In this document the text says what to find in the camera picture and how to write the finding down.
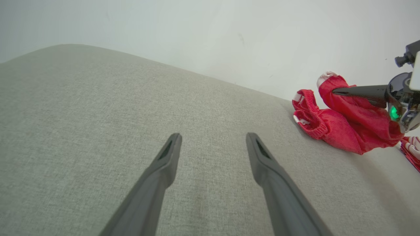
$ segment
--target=white wall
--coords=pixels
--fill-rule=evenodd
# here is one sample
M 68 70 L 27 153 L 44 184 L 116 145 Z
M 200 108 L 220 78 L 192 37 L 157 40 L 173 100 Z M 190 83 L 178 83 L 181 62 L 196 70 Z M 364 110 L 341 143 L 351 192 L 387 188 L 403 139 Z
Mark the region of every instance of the white wall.
M 386 84 L 420 39 L 419 0 L 0 0 L 0 62 L 94 45 L 291 99 L 326 70 Z

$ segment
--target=red and white striped fabric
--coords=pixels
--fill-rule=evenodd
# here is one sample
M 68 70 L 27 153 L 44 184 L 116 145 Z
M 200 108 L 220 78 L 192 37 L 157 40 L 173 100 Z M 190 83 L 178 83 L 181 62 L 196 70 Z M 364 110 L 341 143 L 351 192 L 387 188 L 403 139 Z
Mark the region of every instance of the red and white striped fabric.
M 404 137 L 395 145 L 404 153 L 405 157 L 420 171 L 420 140 L 419 137 Z

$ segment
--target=sofa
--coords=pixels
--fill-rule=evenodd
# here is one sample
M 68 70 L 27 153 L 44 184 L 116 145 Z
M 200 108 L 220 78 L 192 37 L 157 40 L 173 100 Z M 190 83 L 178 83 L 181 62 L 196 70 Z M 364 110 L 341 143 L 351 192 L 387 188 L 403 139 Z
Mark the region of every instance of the sofa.
M 333 148 L 293 112 L 289 100 L 99 47 L 2 63 L 0 235 L 98 235 L 175 132 L 156 235 L 273 235 L 248 132 L 334 235 L 420 234 L 420 173 L 398 149 Z

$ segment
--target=red garment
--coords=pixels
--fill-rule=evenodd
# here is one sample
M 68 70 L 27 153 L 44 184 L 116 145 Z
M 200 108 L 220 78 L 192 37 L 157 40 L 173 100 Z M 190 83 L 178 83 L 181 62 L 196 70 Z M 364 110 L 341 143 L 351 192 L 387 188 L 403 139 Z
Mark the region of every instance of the red garment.
M 418 137 L 404 137 L 396 147 L 404 153 L 404 156 L 413 166 L 420 171 L 420 140 Z
M 343 77 L 329 72 L 318 83 L 319 93 L 331 109 L 320 110 L 312 90 L 299 90 L 292 101 L 295 120 L 312 138 L 361 155 L 377 147 L 393 147 L 404 137 L 385 109 L 365 98 L 333 94 L 333 89 L 349 87 Z

